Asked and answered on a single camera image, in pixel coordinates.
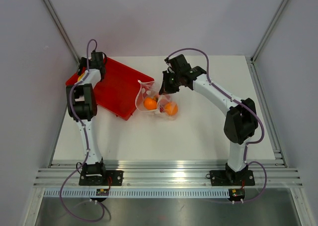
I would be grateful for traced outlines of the orange round fruit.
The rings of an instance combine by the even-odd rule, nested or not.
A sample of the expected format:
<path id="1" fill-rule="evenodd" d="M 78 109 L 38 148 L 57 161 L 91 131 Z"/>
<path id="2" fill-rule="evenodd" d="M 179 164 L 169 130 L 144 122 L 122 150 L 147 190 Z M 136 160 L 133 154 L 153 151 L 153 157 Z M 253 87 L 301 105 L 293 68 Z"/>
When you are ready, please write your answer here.
<path id="1" fill-rule="evenodd" d="M 174 116 L 178 113 L 178 105 L 175 102 L 168 102 L 164 106 L 164 112 L 169 116 Z"/>

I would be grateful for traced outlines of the clear dotted zip bag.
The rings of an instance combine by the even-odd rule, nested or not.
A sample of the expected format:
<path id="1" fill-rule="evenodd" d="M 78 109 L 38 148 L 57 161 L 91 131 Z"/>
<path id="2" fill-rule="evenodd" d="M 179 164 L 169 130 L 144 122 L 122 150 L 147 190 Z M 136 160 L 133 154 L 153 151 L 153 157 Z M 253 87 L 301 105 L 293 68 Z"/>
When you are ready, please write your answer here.
<path id="1" fill-rule="evenodd" d="M 135 98 L 135 106 L 138 111 L 169 120 L 177 118 L 179 106 L 171 94 L 160 95 L 160 86 L 155 81 L 138 80 L 138 84 L 139 91 Z"/>

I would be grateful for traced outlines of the yellow orange mango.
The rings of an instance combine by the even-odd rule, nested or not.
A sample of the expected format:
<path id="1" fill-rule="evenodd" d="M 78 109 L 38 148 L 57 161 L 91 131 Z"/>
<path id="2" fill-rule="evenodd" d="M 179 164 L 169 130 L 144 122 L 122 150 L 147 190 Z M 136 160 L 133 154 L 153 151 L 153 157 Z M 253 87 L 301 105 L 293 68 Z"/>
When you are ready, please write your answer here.
<path id="1" fill-rule="evenodd" d="M 81 75 L 78 77 L 77 81 L 81 81 L 81 79 L 83 78 L 83 76 L 84 76 L 84 73 L 81 74 Z"/>

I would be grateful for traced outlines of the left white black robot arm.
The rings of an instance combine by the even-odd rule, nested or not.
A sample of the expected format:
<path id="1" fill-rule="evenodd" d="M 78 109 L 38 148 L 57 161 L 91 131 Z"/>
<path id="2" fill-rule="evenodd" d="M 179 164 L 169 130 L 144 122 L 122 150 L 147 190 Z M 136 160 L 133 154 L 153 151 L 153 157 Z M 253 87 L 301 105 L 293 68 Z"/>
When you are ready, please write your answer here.
<path id="1" fill-rule="evenodd" d="M 91 58 L 82 58 L 76 83 L 66 86 L 68 113 L 76 122 L 82 139 L 84 161 L 77 167 L 79 185 L 97 186 L 107 182 L 107 172 L 94 130 L 97 103 L 94 87 L 106 74 L 107 57 L 93 51 Z"/>

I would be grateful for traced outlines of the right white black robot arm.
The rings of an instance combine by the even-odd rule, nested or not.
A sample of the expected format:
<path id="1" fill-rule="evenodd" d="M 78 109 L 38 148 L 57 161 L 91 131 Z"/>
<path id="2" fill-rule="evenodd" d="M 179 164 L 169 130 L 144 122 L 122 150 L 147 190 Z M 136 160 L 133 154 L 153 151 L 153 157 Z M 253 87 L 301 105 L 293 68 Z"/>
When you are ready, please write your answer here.
<path id="1" fill-rule="evenodd" d="M 183 54 L 166 58 L 160 95 L 179 92 L 181 86 L 207 98 L 225 116 L 224 134 L 230 141 L 229 158 L 221 180 L 230 185 L 240 184 L 248 172 L 245 144 L 258 128 L 255 103 L 252 99 L 237 100 L 228 91 L 211 81 L 203 68 L 191 67 Z"/>

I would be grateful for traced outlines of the orange persimmon fruit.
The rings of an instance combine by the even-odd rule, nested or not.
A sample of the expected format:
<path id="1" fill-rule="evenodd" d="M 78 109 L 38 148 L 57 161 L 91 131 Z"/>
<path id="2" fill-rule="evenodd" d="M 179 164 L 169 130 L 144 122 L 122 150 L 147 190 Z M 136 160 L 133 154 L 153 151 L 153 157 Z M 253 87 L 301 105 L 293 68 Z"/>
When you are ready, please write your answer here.
<path id="1" fill-rule="evenodd" d="M 143 104 L 147 110 L 157 109 L 157 101 L 154 100 L 153 98 L 150 98 L 150 97 L 145 98 Z"/>

